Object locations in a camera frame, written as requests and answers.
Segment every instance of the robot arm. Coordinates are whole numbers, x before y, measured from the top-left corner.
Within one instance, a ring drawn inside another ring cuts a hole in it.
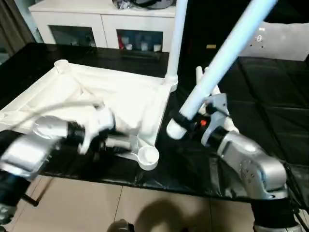
[[[50,152],[60,147],[63,140],[85,154],[99,132],[113,127],[113,115],[104,106],[97,108],[83,126],[55,116],[38,118],[31,132],[16,139],[0,157],[0,225],[11,221],[31,181],[48,162]]]
[[[291,208],[284,166],[255,141],[225,129],[229,117],[225,94],[207,97],[204,104],[210,116],[190,121],[178,113],[173,115],[173,120],[199,138],[205,147],[214,148],[238,174],[248,196],[253,199],[254,230],[301,232]]]

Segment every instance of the white plastic connector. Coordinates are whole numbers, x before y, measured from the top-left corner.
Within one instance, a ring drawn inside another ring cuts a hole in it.
[[[59,74],[68,73],[71,71],[70,63],[66,59],[57,60],[54,63],[54,66]]]
[[[197,68],[196,68],[196,75],[197,75],[197,84],[198,84],[199,81],[201,80],[202,75],[203,75],[203,69],[202,69],[202,67],[197,66]],[[216,95],[216,94],[221,94],[221,91],[220,91],[220,89],[219,89],[218,86],[216,86],[216,87],[213,89],[213,91],[211,92],[211,95]],[[206,113],[206,105],[203,104],[203,105],[201,106],[201,108],[198,110],[198,112],[199,112],[200,114],[202,114],[202,115],[205,114],[205,113]],[[225,128],[226,130],[228,130],[228,131],[236,131],[237,133],[239,133],[238,128],[235,127],[234,122],[233,122],[232,118],[230,118],[230,117],[227,117],[227,118],[225,119],[224,128]]]
[[[86,154],[90,143],[100,131],[112,129],[114,127],[114,117],[110,109],[106,106],[98,108],[85,123],[85,136],[83,144],[78,148],[80,154]]]
[[[146,171],[150,171],[157,166],[159,156],[159,151],[154,146],[143,146],[137,153],[139,166]]]

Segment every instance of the white rod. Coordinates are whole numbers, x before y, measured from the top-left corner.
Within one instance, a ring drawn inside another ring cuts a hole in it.
[[[203,76],[203,70],[202,70],[202,67],[200,66],[197,66],[196,68],[196,76],[197,76],[197,84],[200,82],[202,76]],[[212,92],[211,92],[211,95],[217,95],[217,94],[221,94],[221,91],[219,89],[218,86],[216,86]],[[205,104],[202,104],[201,108],[198,110],[198,112],[200,114],[205,114],[206,113],[206,105]],[[232,120],[231,117],[227,117],[225,119],[225,122],[224,122],[224,128],[227,130],[227,131],[236,131],[237,133],[239,133],[239,130],[237,127],[235,127],[234,125],[234,122]]]
[[[210,95],[225,73],[234,63],[261,22],[266,18],[277,0],[252,0],[224,44],[210,63],[202,80],[195,86],[180,113],[191,120],[202,106],[206,96]],[[167,133],[171,138],[181,139],[186,130],[173,119],[169,122]]]
[[[178,75],[177,75],[178,62],[180,56],[180,48],[183,40],[183,28],[184,28],[185,14],[187,11],[187,5],[188,0],[177,0],[175,26],[169,53],[169,64],[167,73],[165,75],[165,82],[174,85],[172,91],[176,90],[178,84]]]

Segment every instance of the black tablecloth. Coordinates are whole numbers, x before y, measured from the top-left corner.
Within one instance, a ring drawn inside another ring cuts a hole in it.
[[[53,67],[58,59],[88,66],[164,77],[168,54],[126,52],[46,44],[29,44],[0,66],[0,107]],[[65,146],[53,152],[44,175],[166,190],[190,195],[248,201],[237,175],[220,161],[211,148],[166,134],[171,110],[179,109],[195,83],[194,75],[180,77],[172,93],[157,138],[158,166],[142,170],[134,161],[101,154],[92,162],[91,152],[76,155]],[[235,125],[257,141],[270,155],[291,169],[309,202],[309,67],[305,62],[263,58],[239,58],[219,84],[228,95],[228,109]],[[0,152],[18,136],[0,133]]]

